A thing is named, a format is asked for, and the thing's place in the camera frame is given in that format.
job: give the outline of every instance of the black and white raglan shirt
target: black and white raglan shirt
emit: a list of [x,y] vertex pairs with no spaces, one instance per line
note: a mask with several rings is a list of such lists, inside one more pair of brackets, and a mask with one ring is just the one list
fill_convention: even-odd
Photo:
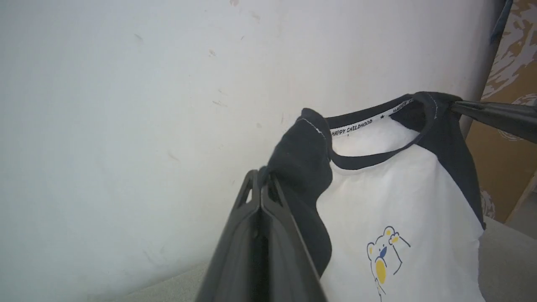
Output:
[[456,100],[304,109],[276,146],[262,172],[280,179],[329,301],[483,301],[480,191]]

